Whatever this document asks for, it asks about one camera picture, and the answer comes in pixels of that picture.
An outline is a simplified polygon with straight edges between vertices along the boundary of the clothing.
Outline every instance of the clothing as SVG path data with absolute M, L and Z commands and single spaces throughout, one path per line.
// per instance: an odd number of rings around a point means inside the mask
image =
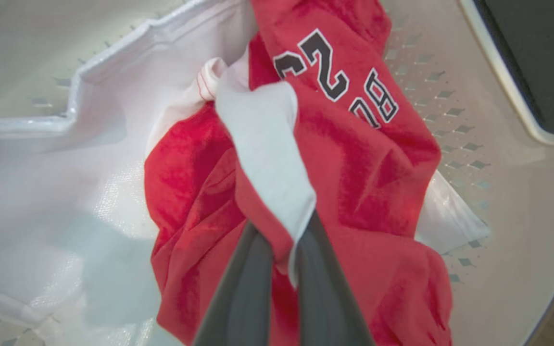
M 208 102 L 176 123 L 145 164 L 160 228 L 151 259 L 158 323 L 191 344 L 249 218 L 275 255 L 271 345 L 298 344 L 288 263 L 315 208 L 376 343 L 450 345 L 448 274 L 413 239 L 440 151 L 381 59 L 389 19 L 373 0 L 253 6 L 260 32 L 224 72 L 219 114 Z M 231 73 L 245 60 L 247 78 Z M 288 144 L 281 151 L 278 140 Z M 289 194 L 288 184 L 300 188 Z M 279 191 L 303 208 L 289 210 Z
M 202 66 L 192 85 L 183 90 L 155 121 L 147 139 L 147 156 L 173 125 L 194 115 L 205 103 L 215 99 L 219 77 L 227 67 L 221 58 L 210 59 Z

